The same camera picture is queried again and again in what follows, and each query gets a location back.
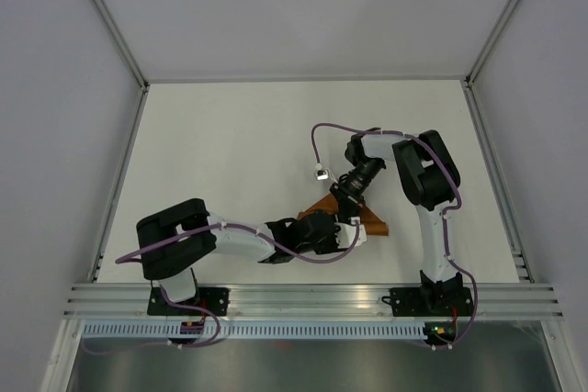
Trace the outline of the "brown cloth napkin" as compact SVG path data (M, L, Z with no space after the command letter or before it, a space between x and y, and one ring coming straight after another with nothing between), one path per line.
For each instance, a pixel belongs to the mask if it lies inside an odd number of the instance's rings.
M366 228L367 235L372 236L388 236L389 235L389 227L388 224L380 219L369 207L363 204L359 204L358 208L358 216L361 220L361 223ZM318 202L307 208L306 210L301 211L297 219L302 219L303 217L310 215L316 211L324 211L329 215L339 215L341 209L338 206L338 203L335 197L332 194L329 194Z

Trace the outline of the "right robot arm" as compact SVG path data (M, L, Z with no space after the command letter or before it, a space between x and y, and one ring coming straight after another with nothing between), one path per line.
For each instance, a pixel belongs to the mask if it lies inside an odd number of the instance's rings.
M440 134L435 130L416 137L375 130L357 133L347 143L345 158L353 169L330 188L339 219L359 216L366 204L365 191L388 162L396 164L402 191L418 215L423 244L420 285L392 288L381 298L392 315L471 316L475 302L449 250L449 214L461 207L460 175Z

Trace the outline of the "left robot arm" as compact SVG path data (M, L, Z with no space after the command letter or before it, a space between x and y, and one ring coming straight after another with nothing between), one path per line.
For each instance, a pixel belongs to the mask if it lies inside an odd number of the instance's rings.
M160 304L182 315L203 306L193 265L209 255L282 264L293 261L297 254L326 255L346 249L339 239L342 227L324 211L300 219L237 224L208 211L198 198L141 219L136 232L143 277L164 290Z

